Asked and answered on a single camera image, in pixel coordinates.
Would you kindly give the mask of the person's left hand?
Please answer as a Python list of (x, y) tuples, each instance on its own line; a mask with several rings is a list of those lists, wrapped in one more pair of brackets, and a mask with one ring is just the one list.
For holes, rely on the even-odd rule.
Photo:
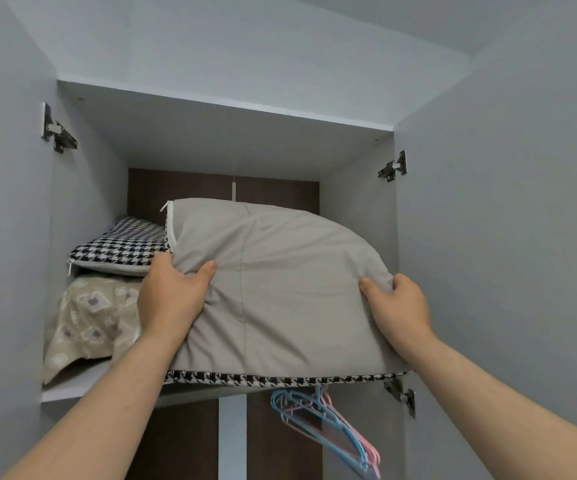
[(172, 254), (157, 253), (142, 281), (137, 302), (141, 335), (174, 349), (183, 343), (206, 299), (186, 296), (184, 276), (172, 265)]

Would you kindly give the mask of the person's right hand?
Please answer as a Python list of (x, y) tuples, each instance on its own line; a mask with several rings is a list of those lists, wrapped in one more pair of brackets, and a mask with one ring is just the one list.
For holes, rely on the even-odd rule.
[(370, 309), (383, 336), (398, 355), (413, 365), (424, 349), (437, 340), (430, 321), (430, 307), (412, 279), (402, 273), (392, 278), (391, 304)]

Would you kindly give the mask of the grey houndstooth-backed cushion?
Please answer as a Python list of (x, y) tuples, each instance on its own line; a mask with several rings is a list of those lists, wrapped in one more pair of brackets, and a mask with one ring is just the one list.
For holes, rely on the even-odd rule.
[(179, 272), (217, 264), (166, 383), (307, 387), (411, 371), (359, 289), (369, 277), (391, 291), (393, 276), (348, 228), (302, 210), (189, 198), (167, 202), (165, 243)]

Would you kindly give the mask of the person's left forearm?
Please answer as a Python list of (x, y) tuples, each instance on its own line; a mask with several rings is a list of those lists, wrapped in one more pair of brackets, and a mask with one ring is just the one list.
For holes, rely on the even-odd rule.
[(124, 480), (184, 331), (144, 331), (1, 480)]

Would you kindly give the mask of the person's right forearm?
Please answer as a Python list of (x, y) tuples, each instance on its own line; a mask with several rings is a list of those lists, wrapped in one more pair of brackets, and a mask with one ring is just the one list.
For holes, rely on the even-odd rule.
[(436, 337), (394, 347), (495, 480), (577, 480), (577, 426)]

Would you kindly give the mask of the houndstooth cushion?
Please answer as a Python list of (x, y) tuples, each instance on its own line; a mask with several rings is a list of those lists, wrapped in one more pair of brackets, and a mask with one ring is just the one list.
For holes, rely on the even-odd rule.
[(170, 245), (163, 226), (127, 216), (100, 237), (74, 248), (68, 264), (99, 273), (144, 277), (154, 256), (165, 251), (170, 251)]

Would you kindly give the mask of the metal door hinge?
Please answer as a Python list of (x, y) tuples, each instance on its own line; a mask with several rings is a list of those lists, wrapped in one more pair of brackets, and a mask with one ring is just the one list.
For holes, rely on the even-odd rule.
[(65, 150), (77, 150), (77, 139), (58, 121), (52, 118), (52, 109), (47, 103), (43, 103), (43, 127), (41, 138), (44, 141), (53, 141), (53, 150), (63, 154)]
[(397, 402), (402, 403), (407, 408), (412, 418), (416, 418), (416, 395), (413, 389), (404, 388), (399, 377), (385, 380), (383, 387)]
[(396, 160), (388, 162), (385, 167), (379, 170), (378, 178), (384, 179), (388, 183), (393, 182), (397, 175), (404, 176), (408, 173), (407, 170), (407, 154), (405, 150), (401, 150)]

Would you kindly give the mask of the beige patterned pillow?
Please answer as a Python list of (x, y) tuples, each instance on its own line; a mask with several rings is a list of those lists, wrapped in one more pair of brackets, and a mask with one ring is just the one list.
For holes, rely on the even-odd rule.
[(137, 307), (142, 278), (89, 273), (64, 291), (44, 348), (42, 384), (82, 360), (115, 362), (141, 332)]

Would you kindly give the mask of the grey wardrobe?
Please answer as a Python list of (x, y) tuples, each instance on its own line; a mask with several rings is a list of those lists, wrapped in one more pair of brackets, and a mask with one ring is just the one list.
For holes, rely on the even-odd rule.
[(395, 124), (93, 77), (57, 80), (60, 120), (80, 151), (53, 167), (51, 283), (45, 338), (69, 283), (70, 247), (125, 211), (161, 221), (176, 198), (235, 198), (332, 217), (399, 265), (394, 184), (373, 176), (396, 158)]

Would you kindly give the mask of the wardrobe shelf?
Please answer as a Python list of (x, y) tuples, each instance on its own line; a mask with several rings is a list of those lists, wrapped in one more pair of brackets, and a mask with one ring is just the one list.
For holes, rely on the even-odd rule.
[[(69, 366), (48, 386), (43, 387), (41, 404), (73, 405), (106, 374), (110, 366), (109, 360), (85, 361), (79, 365)], [(162, 387), (156, 407), (209, 401), (221, 397), (253, 394), (257, 391), (254, 387), (167, 383)]]

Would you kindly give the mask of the grey wardrobe door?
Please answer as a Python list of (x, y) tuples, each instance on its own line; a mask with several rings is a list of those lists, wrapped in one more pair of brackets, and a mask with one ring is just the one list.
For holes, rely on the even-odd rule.
[(445, 343), (577, 425), (577, 0), (543, 0), (396, 141), (399, 270)]
[(52, 206), (56, 71), (0, 0), (0, 476), (39, 436)]

